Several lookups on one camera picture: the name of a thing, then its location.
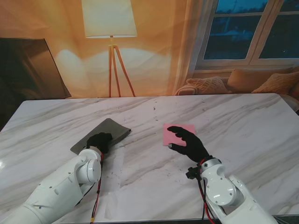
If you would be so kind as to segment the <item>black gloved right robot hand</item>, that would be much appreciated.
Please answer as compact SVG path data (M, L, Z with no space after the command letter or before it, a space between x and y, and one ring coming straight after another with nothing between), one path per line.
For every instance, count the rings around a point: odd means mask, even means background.
M202 160L210 156L202 141L192 132L178 126L170 126L167 130L174 133L176 137L181 138L181 140L186 143L186 146L170 143L168 148L178 152L179 154L186 155L189 159L196 163L200 163Z

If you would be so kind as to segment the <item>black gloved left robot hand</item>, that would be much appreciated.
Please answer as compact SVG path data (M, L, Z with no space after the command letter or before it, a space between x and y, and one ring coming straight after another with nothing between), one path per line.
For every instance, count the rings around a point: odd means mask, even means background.
M98 133L87 140L86 148L96 147L101 153L106 154L109 151L108 145L112 139L110 133Z

